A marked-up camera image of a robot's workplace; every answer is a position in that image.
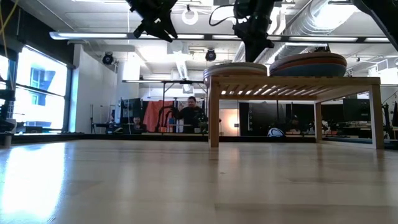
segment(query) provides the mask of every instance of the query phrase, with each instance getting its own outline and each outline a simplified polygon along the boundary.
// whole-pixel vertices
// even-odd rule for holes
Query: man
[[[205,111],[197,106],[197,99],[194,96],[188,98],[188,106],[175,114],[176,119],[184,119],[184,133],[195,133],[200,123],[207,122]]]

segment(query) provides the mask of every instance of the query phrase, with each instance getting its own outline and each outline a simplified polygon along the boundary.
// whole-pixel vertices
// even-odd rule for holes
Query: wooden floor
[[[0,223],[398,223],[398,152],[75,141],[0,151]]]

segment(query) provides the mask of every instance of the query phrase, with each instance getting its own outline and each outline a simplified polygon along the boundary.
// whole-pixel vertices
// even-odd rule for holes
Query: yellow cable
[[[1,12],[1,5],[0,5],[0,22],[1,22],[1,27],[4,27],[4,23],[2,22],[2,12]],[[8,53],[7,53],[7,43],[6,43],[6,33],[2,33],[2,42],[4,44],[4,54],[6,55],[6,58],[8,58]]]
[[[14,7],[12,7],[10,14],[8,15],[6,21],[4,22],[4,26],[1,26],[0,34],[2,34],[2,32],[5,30],[5,28],[6,28],[7,24],[8,24],[8,22],[10,21],[10,19],[11,19],[13,13],[14,13],[14,11],[15,11],[15,9],[16,9],[17,6],[18,6],[18,2],[19,2],[19,0],[16,0],[16,1],[15,1]]]

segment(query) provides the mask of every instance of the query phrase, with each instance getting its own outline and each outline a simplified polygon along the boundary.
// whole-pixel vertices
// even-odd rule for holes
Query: wooden table
[[[373,144],[359,147],[384,149],[380,78],[362,77],[268,77],[266,70],[252,64],[216,65],[205,70],[203,79],[209,88],[209,142],[219,145],[220,100],[299,100],[311,101],[315,113],[315,137],[318,143],[353,146],[353,143],[322,140],[321,103],[344,96],[369,92]]]

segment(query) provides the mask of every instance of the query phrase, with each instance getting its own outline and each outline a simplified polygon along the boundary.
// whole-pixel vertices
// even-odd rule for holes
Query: black shirt
[[[184,119],[184,124],[190,124],[191,126],[184,126],[184,133],[194,133],[195,128],[199,127],[200,122],[207,121],[205,111],[196,106],[194,108],[186,107],[179,111],[175,118]]]

